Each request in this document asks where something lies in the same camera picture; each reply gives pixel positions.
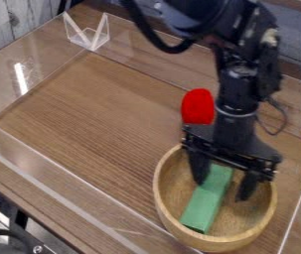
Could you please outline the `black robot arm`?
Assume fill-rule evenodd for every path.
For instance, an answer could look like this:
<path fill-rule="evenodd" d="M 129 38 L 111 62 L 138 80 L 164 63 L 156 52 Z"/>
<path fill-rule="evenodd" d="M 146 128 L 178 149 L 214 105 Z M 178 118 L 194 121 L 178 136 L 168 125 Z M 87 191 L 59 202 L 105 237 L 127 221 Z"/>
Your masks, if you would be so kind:
<path fill-rule="evenodd" d="M 259 0 L 160 0 L 158 11 L 182 38 L 168 45 L 146 20 L 135 0 L 121 0 L 129 16 L 154 47 L 180 54 L 213 37 L 220 92 L 214 102 L 200 98 L 182 104 L 185 139 L 194 181 L 200 184 L 217 161 L 244 171 L 236 200 L 251 198 L 260 183 L 275 178 L 283 158 L 256 136 L 263 102 L 277 106 L 272 94 L 280 90 L 280 36 L 273 14 Z"/>

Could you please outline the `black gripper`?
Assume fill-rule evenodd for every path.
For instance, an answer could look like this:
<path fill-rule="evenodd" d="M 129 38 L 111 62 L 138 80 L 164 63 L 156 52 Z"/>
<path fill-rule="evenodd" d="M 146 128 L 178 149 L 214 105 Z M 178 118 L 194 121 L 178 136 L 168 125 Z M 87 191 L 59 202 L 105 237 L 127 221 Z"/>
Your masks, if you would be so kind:
<path fill-rule="evenodd" d="M 272 181 L 281 155 L 257 137 L 255 122 L 259 103 L 231 105 L 214 101 L 216 117 L 210 125 L 188 124 L 182 147 L 188 151 L 193 179 L 201 185 L 210 173 L 212 161 L 244 171 L 236 201 L 247 201 L 257 186 Z"/>

